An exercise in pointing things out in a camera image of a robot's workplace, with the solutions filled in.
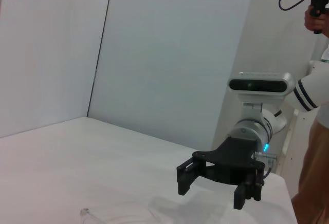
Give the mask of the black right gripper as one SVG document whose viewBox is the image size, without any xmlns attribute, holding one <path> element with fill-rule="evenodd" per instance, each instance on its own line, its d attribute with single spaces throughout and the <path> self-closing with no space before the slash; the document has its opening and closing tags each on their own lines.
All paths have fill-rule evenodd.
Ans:
<svg viewBox="0 0 329 224">
<path fill-rule="evenodd" d="M 209 180 L 237 185 L 233 208 L 241 210 L 246 200 L 261 200 L 265 164 L 253 159 L 255 140 L 227 138 L 213 151 L 197 151 L 192 158 L 176 168 L 178 194 L 184 196 L 199 176 Z"/>
</svg>

